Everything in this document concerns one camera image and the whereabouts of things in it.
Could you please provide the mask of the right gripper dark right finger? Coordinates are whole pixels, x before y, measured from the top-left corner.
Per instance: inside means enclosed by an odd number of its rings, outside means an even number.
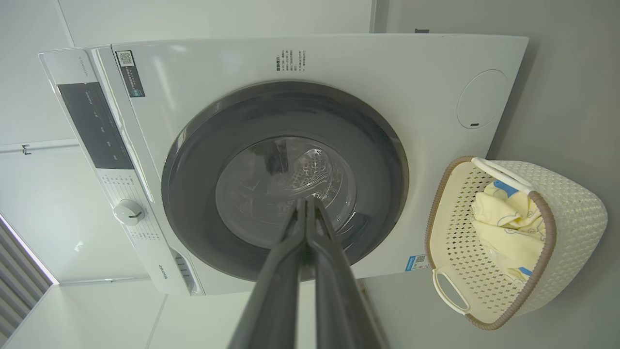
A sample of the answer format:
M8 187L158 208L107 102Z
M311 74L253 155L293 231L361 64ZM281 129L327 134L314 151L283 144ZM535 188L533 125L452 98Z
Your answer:
M317 349L387 349L317 197L307 200L307 243L316 276Z

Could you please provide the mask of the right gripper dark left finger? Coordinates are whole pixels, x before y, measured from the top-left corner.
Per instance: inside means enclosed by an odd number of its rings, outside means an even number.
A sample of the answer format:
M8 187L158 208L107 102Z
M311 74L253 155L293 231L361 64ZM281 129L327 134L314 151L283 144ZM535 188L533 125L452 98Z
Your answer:
M262 267L228 349L296 349L300 272L307 257L307 199L299 199Z

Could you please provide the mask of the washing machine glass door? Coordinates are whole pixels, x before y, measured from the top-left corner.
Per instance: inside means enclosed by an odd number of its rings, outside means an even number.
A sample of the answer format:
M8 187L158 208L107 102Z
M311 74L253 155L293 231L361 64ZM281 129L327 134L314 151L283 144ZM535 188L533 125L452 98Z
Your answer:
M179 133L162 173L177 238L201 262L258 278L299 198L319 197L350 264L396 225L409 164L396 132L361 99L308 81L222 97Z

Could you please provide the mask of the white washing machine control dial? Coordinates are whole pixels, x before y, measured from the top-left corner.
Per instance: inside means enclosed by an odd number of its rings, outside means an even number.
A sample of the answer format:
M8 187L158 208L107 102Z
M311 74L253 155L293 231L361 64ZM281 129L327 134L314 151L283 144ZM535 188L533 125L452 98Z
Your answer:
M145 211L135 201L123 199L113 208L113 214L120 223L133 227L144 218Z

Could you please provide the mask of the white front-load washing machine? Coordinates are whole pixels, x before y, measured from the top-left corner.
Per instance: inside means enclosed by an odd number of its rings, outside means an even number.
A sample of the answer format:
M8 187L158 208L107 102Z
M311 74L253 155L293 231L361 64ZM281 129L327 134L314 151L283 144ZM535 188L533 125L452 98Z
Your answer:
M120 224L157 289L212 296L250 291L255 281L228 276L189 252L169 225L161 190L171 147L203 109L270 81L316 82L372 106L403 145L409 188L389 235L351 267L357 278L396 274L405 272L410 256L424 254L426 221L445 168L461 156L485 157L502 118L463 127L461 93L488 69L507 77L511 93L527 44L525 37L428 33L202 38L55 49L38 59L111 211L123 199L144 209L137 225ZM115 55L125 50L133 53L144 97L127 93ZM100 83L133 170L95 167L58 89L82 82Z

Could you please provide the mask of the white filter access cover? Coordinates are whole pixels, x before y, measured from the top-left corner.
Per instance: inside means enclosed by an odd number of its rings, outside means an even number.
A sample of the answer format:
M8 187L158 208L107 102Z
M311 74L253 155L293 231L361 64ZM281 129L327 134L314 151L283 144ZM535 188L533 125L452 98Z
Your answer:
M459 97L459 123L468 129L486 126L501 115L509 93L509 81L501 71L488 69L476 75Z

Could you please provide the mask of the black washing machine display panel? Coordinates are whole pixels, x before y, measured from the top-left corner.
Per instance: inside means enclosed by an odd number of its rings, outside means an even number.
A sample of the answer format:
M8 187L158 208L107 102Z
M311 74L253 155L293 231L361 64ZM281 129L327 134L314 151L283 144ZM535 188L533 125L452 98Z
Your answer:
M133 170L100 83L60 84L58 89L95 167Z

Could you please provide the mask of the blue energy label sticker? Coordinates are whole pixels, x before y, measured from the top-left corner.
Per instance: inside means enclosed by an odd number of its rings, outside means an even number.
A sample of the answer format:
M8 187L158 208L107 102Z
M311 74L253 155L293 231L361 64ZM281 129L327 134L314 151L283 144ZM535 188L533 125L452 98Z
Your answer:
M430 267L430 263L427 260L427 254L410 256L409 260L407 261L405 272L416 271L416 270L425 269L429 267Z

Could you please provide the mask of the cream perforated laundry basket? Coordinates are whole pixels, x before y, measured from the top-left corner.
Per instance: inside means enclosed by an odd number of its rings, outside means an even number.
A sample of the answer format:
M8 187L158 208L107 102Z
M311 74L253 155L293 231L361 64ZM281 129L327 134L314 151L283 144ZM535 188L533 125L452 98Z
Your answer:
M544 247L524 285L505 279L471 223L476 194L496 180L529 195L545 223ZM567 287L606 226L602 201L567 177L529 162L460 157L441 177L428 219L425 244L433 285L452 310L478 328L496 330Z

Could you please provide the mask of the grey slatted blind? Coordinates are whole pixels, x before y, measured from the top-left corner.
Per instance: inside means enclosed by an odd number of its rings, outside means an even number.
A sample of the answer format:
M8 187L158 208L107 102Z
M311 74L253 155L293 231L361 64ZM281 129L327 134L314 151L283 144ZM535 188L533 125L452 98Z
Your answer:
M0 347L57 282L0 214Z

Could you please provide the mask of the dark QR code sticker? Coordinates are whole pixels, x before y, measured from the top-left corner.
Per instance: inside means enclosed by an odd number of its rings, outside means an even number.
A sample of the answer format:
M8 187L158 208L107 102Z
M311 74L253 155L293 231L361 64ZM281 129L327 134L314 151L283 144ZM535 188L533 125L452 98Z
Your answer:
M129 97L144 97L144 88L142 87L132 51L115 51L115 55Z

